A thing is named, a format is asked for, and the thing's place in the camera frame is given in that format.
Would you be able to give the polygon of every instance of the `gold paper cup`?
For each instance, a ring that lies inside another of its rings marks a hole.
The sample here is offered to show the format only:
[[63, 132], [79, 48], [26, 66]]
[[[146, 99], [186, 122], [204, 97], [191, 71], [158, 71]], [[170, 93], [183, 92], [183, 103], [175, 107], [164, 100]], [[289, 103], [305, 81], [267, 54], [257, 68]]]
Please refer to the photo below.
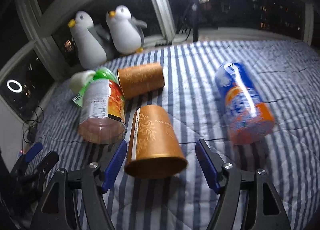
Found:
[[117, 75], [127, 100], [164, 87], [163, 70], [159, 63], [118, 69]]
[[187, 164], [167, 112], [157, 105], [139, 108], [124, 171], [137, 178], [159, 179], [181, 172]]

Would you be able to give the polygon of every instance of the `plastic bottle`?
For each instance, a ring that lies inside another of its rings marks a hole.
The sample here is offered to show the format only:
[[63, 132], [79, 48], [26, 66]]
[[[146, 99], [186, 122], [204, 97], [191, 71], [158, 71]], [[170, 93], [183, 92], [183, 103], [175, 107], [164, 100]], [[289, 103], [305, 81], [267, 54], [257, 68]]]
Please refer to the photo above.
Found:
[[104, 78], [91, 82], [83, 97], [79, 134], [93, 143], [110, 144], [122, 139], [125, 130], [119, 85]]
[[272, 132], [275, 124], [268, 106], [240, 63], [224, 63], [215, 81], [224, 100], [224, 118], [234, 144], [251, 144]]
[[70, 80], [69, 87], [74, 93], [77, 93], [75, 97], [73, 97], [72, 101], [82, 107], [83, 104], [83, 95], [87, 90], [88, 85], [95, 80], [98, 79], [109, 79], [119, 84], [118, 78], [115, 74], [106, 67], [101, 67], [97, 71], [84, 71], [81, 73], [77, 73], [72, 76]]

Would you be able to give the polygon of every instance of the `wall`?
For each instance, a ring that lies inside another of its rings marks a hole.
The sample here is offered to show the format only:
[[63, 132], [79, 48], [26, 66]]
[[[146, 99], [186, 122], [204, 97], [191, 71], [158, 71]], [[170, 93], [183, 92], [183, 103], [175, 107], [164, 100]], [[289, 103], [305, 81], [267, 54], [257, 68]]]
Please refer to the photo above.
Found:
[[9, 171], [16, 162], [18, 151], [22, 148], [22, 125], [20, 118], [0, 99], [0, 149]]

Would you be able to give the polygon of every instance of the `ring light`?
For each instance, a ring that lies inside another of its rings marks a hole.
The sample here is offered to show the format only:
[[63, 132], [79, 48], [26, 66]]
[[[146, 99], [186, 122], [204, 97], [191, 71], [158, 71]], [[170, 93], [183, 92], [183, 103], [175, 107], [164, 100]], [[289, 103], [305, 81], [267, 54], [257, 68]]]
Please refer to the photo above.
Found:
[[[15, 90], [15, 89], [12, 89], [12, 87], [10, 86], [10, 83], [15, 83], [17, 86], [19, 86], [19, 89]], [[12, 92], [16, 92], [16, 93], [19, 93], [19, 92], [22, 92], [22, 86], [19, 82], [17, 82], [16, 80], [8, 80], [7, 81], [7, 87], [9, 88], [10, 91]]]

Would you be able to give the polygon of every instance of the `striped bedsheet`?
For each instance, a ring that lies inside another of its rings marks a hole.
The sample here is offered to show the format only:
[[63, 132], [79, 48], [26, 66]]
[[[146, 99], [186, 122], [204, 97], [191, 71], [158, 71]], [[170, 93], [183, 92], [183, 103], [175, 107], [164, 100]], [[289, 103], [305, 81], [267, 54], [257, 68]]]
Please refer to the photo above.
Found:
[[[233, 146], [228, 140], [214, 74], [224, 61], [241, 61], [264, 102], [275, 116], [273, 133], [264, 140]], [[206, 229], [218, 196], [208, 188], [195, 155], [195, 142], [205, 139], [210, 149], [241, 169], [264, 168], [283, 201], [291, 227], [303, 229], [319, 205], [320, 171], [320, 64], [319, 56], [301, 41], [197, 42], [149, 53], [117, 58], [105, 64], [118, 68], [159, 62], [165, 87], [126, 102], [128, 141], [135, 111], [147, 104], [162, 106], [169, 114], [181, 148], [188, 159], [185, 171], [164, 180], [140, 180], [124, 173], [104, 195], [117, 230]], [[101, 158], [103, 148], [83, 141], [77, 133], [80, 110], [71, 102], [68, 80], [55, 91], [39, 124], [37, 140], [44, 144], [34, 167], [46, 153], [60, 155], [52, 169], [80, 169]], [[82, 229], [89, 229], [81, 191], [77, 204]], [[234, 229], [244, 211], [241, 192]]]

